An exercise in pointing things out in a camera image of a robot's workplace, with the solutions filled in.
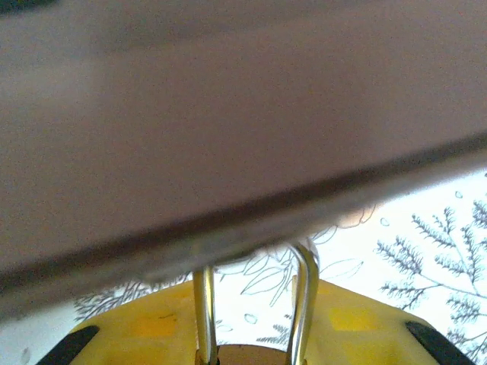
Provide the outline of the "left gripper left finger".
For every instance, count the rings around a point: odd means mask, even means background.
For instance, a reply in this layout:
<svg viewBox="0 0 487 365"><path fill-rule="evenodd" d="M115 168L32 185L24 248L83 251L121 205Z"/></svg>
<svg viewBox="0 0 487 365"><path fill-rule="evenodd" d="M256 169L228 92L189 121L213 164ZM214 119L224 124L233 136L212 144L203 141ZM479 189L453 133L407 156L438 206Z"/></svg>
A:
<svg viewBox="0 0 487 365"><path fill-rule="evenodd" d="M74 327L41 364L211 364L213 287L178 284Z"/></svg>

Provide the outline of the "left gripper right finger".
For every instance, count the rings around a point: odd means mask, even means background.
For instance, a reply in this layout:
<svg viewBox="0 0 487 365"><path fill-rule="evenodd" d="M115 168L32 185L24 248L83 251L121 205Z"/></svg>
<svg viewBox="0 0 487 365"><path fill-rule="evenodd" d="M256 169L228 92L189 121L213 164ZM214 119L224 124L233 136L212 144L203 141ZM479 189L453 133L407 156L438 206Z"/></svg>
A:
<svg viewBox="0 0 487 365"><path fill-rule="evenodd" d="M424 319L327 281L306 321L306 348L293 364L472 363Z"/></svg>

